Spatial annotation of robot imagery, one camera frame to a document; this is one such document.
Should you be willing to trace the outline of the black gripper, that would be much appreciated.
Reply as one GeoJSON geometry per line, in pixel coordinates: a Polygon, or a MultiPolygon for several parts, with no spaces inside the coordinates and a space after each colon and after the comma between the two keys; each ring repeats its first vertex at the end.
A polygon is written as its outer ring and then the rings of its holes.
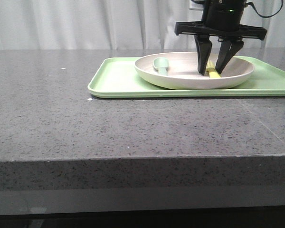
{"type": "Polygon", "coordinates": [[[244,42],[239,39],[265,39],[267,34],[265,28],[240,23],[246,5],[245,0],[206,0],[203,4],[201,21],[176,22],[175,35],[194,35],[198,53],[198,72],[201,75],[205,74],[212,49],[210,36],[225,39],[221,43],[215,66],[219,74],[223,72],[232,57],[242,49],[244,42]]]}

